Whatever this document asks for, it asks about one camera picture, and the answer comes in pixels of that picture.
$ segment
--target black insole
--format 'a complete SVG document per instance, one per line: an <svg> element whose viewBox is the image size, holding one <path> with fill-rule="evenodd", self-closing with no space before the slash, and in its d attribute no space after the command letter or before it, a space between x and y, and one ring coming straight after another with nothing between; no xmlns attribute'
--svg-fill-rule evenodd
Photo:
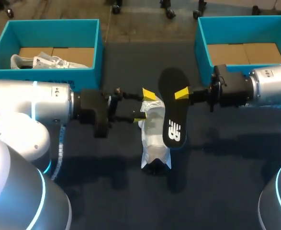
<svg viewBox="0 0 281 230"><path fill-rule="evenodd" d="M179 149L186 140L189 99L175 100L174 94L189 85L188 78L179 68L167 68L159 77L158 90L166 108L163 140L170 149Z"/></svg>

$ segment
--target cable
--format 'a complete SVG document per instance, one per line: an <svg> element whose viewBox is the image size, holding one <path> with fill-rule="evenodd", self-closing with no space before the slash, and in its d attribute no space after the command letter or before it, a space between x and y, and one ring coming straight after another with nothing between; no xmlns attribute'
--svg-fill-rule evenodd
<svg viewBox="0 0 281 230"><path fill-rule="evenodd" d="M63 155L64 155L65 131L66 131L66 126L61 125L60 131L59 131L59 142L58 142L58 159L57 159L57 165L56 165L55 171L54 171L53 175L51 176L52 181L57 178L59 170L62 166Z"/></svg>
<svg viewBox="0 0 281 230"><path fill-rule="evenodd" d="M273 109L281 109L281 104L279 105L262 105L262 106L257 106L257 105L252 105L252 104L245 104L240 106L239 108L273 108Z"/></svg>

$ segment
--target dark mat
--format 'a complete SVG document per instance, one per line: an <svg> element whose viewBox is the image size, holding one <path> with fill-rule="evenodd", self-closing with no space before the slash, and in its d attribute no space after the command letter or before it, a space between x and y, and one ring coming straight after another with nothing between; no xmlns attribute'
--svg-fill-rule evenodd
<svg viewBox="0 0 281 230"><path fill-rule="evenodd" d="M109 44L104 89L157 95L163 69L178 67L199 84L193 43ZM119 112L139 108L122 102ZM137 124L114 124L108 139L67 127L58 183L70 197L71 230L260 230L259 195L281 162L281 110L189 108L185 146L171 152L167 177L141 172ZM50 130L56 158L58 132Z"/></svg>

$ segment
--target blue box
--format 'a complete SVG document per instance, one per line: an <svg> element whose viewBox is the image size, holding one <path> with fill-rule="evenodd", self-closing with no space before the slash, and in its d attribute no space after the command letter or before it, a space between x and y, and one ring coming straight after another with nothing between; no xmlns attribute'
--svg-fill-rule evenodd
<svg viewBox="0 0 281 230"><path fill-rule="evenodd" d="M11 56L19 54L22 47L94 48L92 67L11 69ZM0 79L65 82L70 83L73 91L80 91L82 88L98 89L102 55L99 20L9 21L0 36Z"/></svg>
<svg viewBox="0 0 281 230"><path fill-rule="evenodd" d="M281 54L281 16L201 17L198 19L195 55L201 81L207 86L214 66L207 45L275 43ZM227 65L230 72L248 75L254 68L275 65Z"/></svg>

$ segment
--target white shoe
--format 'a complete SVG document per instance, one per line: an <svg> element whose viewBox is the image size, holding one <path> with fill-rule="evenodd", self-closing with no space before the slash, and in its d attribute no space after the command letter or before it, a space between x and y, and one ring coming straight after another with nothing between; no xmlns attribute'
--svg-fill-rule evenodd
<svg viewBox="0 0 281 230"><path fill-rule="evenodd" d="M72 69L88 68L87 66L65 61L57 56L41 52L34 58L25 58L17 54L11 57L11 69Z"/></svg>
<svg viewBox="0 0 281 230"><path fill-rule="evenodd" d="M146 120L138 122L144 148L141 168L147 166L152 173L159 173L164 166L171 169L170 149L163 141L164 103L159 98L153 102L143 101L140 111L147 114Z"/></svg>

